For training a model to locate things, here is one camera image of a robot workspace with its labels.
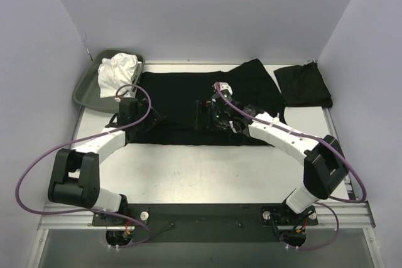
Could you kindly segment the grey plastic tray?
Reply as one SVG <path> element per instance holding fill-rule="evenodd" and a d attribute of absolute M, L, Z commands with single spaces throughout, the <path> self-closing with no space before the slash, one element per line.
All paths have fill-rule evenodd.
<path fill-rule="evenodd" d="M 139 74 L 142 74 L 145 64 L 144 56 L 132 50 L 103 50 L 98 53 L 98 55 L 93 59 L 89 67 L 87 67 L 75 90 L 73 91 L 72 98 L 77 104 L 82 105 L 90 110 L 103 113 L 115 114 L 118 112 L 119 105 L 114 100 L 114 94 L 112 95 L 112 97 L 100 98 L 101 90 L 98 84 L 98 67 L 102 63 L 102 60 L 104 58 L 110 59 L 118 53 L 136 55 L 140 62 Z"/>

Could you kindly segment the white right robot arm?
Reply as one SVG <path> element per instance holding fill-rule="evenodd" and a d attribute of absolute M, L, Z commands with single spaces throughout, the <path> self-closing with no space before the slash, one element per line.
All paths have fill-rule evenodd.
<path fill-rule="evenodd" d="M 303 166 L 303 180 L 283 202 L 283 212 L 289 216 L 328 199 L 348 174 L 336 138 L 305 134 L 254 105 L 242 107 L 227 89 L 215 93 L 211 100 L 196 102 L 195 129 L 257 139 L 298 161 Z"/>

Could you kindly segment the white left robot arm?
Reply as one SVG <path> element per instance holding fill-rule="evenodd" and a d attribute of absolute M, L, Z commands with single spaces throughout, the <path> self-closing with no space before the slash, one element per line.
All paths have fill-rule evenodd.
<path fill-rule="evenodd" d="M 100 165 L 118 149 L 138 142 L 164 119 L 146 99 L 121 101 L 118 113 L 103 128 L 101 136 L 56 153 L 48 199 L 53 203 L 105 211 L 113 224 L 125 223 L 129 216 L 127 197 L 101 188 Z"/>

